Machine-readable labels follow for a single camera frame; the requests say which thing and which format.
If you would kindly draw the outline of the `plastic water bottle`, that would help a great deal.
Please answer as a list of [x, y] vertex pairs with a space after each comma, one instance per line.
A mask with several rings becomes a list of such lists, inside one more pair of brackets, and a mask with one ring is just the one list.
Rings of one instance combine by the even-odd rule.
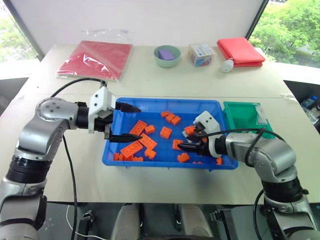
[[309, 108], [311, 107], [316, 101], [318, 100], [318, 97], [316, 95], [310, 96], [308, 98], [306, 98], [305, 100], [303, 100], [301, 102], [301, 107], [303, 108]]

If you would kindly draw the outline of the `small white oval object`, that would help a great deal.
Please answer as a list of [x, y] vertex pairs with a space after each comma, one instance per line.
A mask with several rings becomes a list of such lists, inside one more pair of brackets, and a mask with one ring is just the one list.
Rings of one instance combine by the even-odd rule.
[[220, 66], [220, 71], [222, 73], [229, 73], [234, 68], [234, 60], [232, 58], [225, 60]]

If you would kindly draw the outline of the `grey rounded shape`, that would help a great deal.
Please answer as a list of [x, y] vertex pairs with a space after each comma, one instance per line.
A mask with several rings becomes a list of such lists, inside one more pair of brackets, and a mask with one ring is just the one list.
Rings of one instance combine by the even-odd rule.
[[138, 240], [141, 235], [139, 205], [125, 203], [118, 212], [110, 240]]

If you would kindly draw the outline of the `clear box of cards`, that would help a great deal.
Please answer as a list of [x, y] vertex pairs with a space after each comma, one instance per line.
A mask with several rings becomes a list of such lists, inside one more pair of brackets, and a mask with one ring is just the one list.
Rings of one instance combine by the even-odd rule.
[[194, 67], [204, 67], [212, 63], [215, 52], [206, 42], [189, 45], [189, 59]]

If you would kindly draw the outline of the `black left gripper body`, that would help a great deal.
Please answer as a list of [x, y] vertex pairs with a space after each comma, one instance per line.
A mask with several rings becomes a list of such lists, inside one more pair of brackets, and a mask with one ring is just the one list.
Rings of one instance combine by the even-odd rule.
[[94, 130], [97, 132], [104, 133], [104, 139], [114, 141], [115, 137], [111, 130], [111, 125], [113, 123], [113, 113], [106, 117], [100, 117], [94, 119]]

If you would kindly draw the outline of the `clear plastic label tab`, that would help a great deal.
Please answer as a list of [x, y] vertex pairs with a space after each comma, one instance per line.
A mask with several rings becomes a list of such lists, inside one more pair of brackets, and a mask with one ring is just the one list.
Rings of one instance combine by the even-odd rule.
[[264, 112], [263, 108], [261, 107], [261, 105], [256, 105], [255, 109], [257, 112], [256, 124], [257, 125], [267, 125], [268, 120], [267, 120], [267, 117], [266, 117], [265, 112]]

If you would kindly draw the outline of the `folded red cloth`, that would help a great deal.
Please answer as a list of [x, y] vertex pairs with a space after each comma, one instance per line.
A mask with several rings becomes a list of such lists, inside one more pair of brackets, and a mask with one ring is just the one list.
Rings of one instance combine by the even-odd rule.
[[216, 44], [234, 67], [261, 67], [266, 60], [245, 37], [219, 39]]

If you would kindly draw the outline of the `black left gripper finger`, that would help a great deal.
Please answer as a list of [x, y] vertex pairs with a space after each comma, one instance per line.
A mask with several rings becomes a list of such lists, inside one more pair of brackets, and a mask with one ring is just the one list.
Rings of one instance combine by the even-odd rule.
[[141, 110], [138, 107], [128, 103], [124, 103], [124, 102], [116, 102], [115, 109], [123, 113], [140, 113], [141, 112]]
[[121, 135], [111, 134], [109, 142], [111, 143], [131, 143], [142, 139], [142, 136], [135, 134], [123, 133]]

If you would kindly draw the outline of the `red cloth in plastic bag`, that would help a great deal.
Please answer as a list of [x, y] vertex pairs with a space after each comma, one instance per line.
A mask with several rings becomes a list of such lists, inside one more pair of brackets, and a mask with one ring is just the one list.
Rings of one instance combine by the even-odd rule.
[[120, 80], [130, 58], [133, 45], [101, 41], [81, 41], [62, 63], [56, 74], [60, 77]]

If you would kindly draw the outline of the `pale green bowl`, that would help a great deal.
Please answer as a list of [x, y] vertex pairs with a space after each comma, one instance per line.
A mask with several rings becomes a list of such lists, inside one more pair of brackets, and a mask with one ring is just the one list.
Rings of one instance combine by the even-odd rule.
[[[169, 49], [173, 53], [175, 59], [168, 60], [168, 61], [160, 59], [158, 57], [158, 50], [160, 50], [160, 49]], [[158, 46], [154, 49], [153, 56], [154, 56], [155, 62], [158, 66], [160, 66], [162, 68], [173, 68], [178, 64], [178, 62], [181, 58], [181, 51], [177, 47], [172, 46], [172, 45], [161, 45], [161, 46]]]

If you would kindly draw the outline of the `green plastic bin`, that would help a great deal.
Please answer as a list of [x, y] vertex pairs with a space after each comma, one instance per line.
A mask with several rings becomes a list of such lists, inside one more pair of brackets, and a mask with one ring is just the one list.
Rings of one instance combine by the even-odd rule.
[[235, 102], [224, 101], [224, 117], [229, 129], [261, 129], [273, 131], [268, 121], [267, 125], [257, 124], [257, 111], [255, 106], [261, 105], [257, 102]]

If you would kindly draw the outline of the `blue plastic bin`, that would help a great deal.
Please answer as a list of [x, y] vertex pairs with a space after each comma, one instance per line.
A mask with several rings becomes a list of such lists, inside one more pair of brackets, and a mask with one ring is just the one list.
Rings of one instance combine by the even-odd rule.
[[[181, 150], [173, 150], [173, 140], [183, 140], [182, 134], [185, 127], [190, 126], [195, 118], [203, 111], [208, 111], [219, 123], [221, 130], [227, 130], [227, 124], [221, 105], [216, 100], [203, 99], [162, 99], [162, 98], [133, 98], [120, 97], [118, 102], [127, 103], [138, 107], [141, 112], [125, 113], [116, 110], [113, 113], [113, 123], [111, 130], [113, 134], [127, 134], [135, 126], [138, 120], [144, 121], [147, 125], [154, 125], [155, 132], [149, 136], [157, 142], [155, 147], [156, 156], [149, 159], [142, 149], [136, 153], [136, 157], [143, 157], [144, 161], [114, 161], [114, 153], [120, 153], [127, 143], [115, 143], [106, 141], [102, 162], [107, 166], [117, 167], [163, 167], [163, 168], [189, 168], [212, 170], [234, 170], [238, 167], [238, 162], [226, 155], [222, 156], [223, 164], [216, 165], [216, 159], [210, 156], [198, 155], [190, 152], [190, 160], [180, 163], [177, 156], [182, 154]], [[181, 118], [176, 126], [166, 121], [166, 117], [161, 117], [161, 112], [169, 111]], [[163, 127], [172, 129], [169, 139], [160, 136]]]

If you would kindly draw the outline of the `purple block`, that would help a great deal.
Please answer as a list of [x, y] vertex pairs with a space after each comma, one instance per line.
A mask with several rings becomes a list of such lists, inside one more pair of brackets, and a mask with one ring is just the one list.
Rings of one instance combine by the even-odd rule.
[[172, 61], [175, 59], [175, 56], [173, 55], [173, 53], [166, 48], [162, 48], [158, 50], [158, 57], [164, 61]]

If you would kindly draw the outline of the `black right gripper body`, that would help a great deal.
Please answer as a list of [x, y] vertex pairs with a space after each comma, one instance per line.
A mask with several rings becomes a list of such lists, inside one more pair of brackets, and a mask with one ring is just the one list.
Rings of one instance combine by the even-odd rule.
[[[195, 125], [194, 134], [196, 134], [196, 135], [205, 135], [206, 134], [205, 127], [203, 126], [202, 123], [197, 123]], [[208, 138], [207, 138], [207, 141], [196, 141], [196, 144], [200, 146], [200, 150], [196, 152], [198, 155], [209, 155], [210, 154], [209, 148], [208, 148]]]

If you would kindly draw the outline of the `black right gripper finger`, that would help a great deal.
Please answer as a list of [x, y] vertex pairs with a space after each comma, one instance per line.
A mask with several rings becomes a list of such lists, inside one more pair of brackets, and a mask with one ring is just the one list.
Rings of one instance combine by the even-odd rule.
[[192, 142], [206, 142], [207, 141], [206, 136], [201, 136], [201, 135], [197, 135], [197, 134], [190, 134], [186, 138]]
[[179, 143], [177, 146], [179, 149], [186, 152], [197, 152], [201, 149], [199, 145], [188, 142]]

